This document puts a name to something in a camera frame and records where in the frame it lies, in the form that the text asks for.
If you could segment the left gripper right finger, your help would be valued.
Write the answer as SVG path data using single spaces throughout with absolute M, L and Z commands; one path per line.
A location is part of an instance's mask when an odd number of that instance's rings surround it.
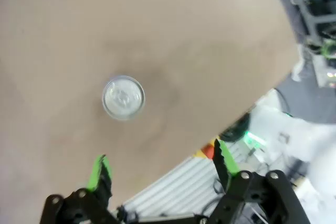
M 232 172 L 226 153 L 225 144 L 216 139 L 213 163 L 225 193 L 207 223 L 235 223 L 247 204 L 257 204 L 267 223 L 310 222 L 283 171 L 271 170 L 264 176 L 248 170 Z

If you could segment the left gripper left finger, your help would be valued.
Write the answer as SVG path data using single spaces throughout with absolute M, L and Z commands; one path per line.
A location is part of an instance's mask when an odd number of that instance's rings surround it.
M 94 162 L 86 187 L 73 191 L 66 198 L 60 194 L 46 198 L 40 223 L 118 223 L 108 210 L 111 187 L 109 162 L 101 155 Z

